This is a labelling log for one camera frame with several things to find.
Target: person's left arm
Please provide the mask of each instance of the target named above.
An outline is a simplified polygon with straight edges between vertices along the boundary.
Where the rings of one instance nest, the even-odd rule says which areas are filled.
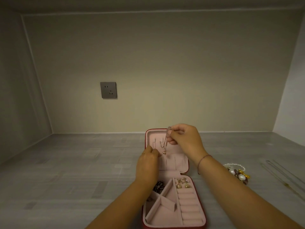
[[[139,157],[135,181],[102,211],[86,229],[128,228],[157,183],[159,152],[147,146]]]

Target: gray wall socket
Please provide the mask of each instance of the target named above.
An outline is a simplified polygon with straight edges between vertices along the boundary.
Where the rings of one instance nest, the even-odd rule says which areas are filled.
[[[116,99],[116,82],[101,82],[101,92],[103,99]]]

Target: ceiling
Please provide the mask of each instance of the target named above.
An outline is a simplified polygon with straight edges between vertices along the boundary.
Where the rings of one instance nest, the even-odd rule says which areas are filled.
[[[303,8],[305,0],[0,0],[21,13],[232,8]]]

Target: red jewelry box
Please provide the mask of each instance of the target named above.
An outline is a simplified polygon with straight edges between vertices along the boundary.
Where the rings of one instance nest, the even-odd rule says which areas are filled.
[[[149,129],[145,133],[145,148],[150,145],[161,153],[158,180],[164,181],[165,188],[161,194],[152,191],[152,200],[144,203],[143,228],[205,228],[207,220],[194,182],[184,175],[189,170],[189,160],[179,145],[168,143],[166,154],[163,154],[161,146],[165,137],[165,128]],[[187,183],[180,183],[182,188],[177,188],[177,179],[181,178]]]

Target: person's left hand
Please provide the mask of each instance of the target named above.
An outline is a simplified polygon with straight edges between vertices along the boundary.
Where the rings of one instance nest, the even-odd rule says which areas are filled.
[[[149,145],[139,157],[135,181],[147,188],[153,189],[158,181],[159,165],[158,157],[160,153],[157,149],[152,149]]]

